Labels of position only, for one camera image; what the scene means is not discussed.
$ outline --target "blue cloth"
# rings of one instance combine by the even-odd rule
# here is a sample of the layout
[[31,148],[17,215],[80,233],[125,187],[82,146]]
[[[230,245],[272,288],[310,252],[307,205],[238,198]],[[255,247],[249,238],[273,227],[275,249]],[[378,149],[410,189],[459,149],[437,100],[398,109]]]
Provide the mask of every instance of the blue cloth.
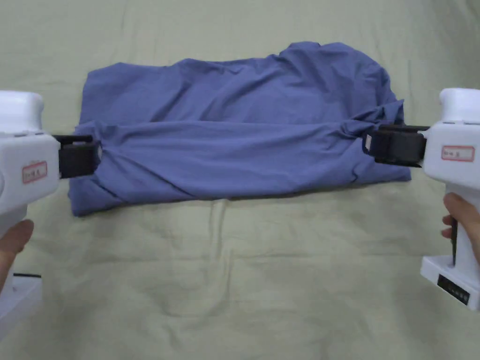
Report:
[[76,216],[124,204],[256,197],[410,180],[375,164],[361,136],[403,123],[387,72],[341,43],[279,55],[89,73],[76,134],[101,143],[93,176],[70,180]]

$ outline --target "light green fabric background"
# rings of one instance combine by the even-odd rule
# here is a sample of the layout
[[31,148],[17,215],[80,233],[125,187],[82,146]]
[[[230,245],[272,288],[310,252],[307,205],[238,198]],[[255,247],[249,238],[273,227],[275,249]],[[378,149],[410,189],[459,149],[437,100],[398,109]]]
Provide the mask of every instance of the light green fabric background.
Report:
[[[87,72],[278,53],[342,41],[380,62],[409,124],[438,120],[445,87],[480,87],[475,0],[0,2],[0,88],[40,93],[44,128],[78,122]],[[149,205],[85,219],[67,184],[30,207],[16,268],[45,307],[1,344],[9,360],[471,360],[480,315],[431,286],[442,184],[287,199]]]

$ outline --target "label sticker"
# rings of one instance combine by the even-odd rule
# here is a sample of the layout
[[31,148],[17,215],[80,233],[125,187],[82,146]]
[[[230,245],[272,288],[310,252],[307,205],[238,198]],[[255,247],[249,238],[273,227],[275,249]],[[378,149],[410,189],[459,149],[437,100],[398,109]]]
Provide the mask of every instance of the label sticker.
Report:
[[24,184],[45,178],[48,175],[47,162],[42,161],[36,164],[25,166],[22,169],[22,181]]
[[473,162],[475,148],[473,146],[444,146],[442,160]]

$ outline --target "wrinkled sheet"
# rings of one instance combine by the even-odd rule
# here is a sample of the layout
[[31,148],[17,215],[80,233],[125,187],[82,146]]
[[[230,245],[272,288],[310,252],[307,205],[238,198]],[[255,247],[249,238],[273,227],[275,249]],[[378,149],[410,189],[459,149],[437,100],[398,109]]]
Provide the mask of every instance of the wrinkled sheet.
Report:
[[[472,0],[39,0],[0,4],[0,86],[45,99],[70,133],[86,75],[341,41],[378,61],[411,125],[445,87],[479,87]],[[419,275],[439,236],[442,184],[413,180],[286,198],[143,205],[74,218],[68,184],[29,209],[17,271],[45,306],[1,359],[458,359],[480,354],[478,315]]]
[[388,73],[342,43],[171,66],[117,63],[89,73],[77,135],[101,147],[70,180],[72,213],[121,205],[290,195],[408,181],[376,164],[365,132],[403,124]]

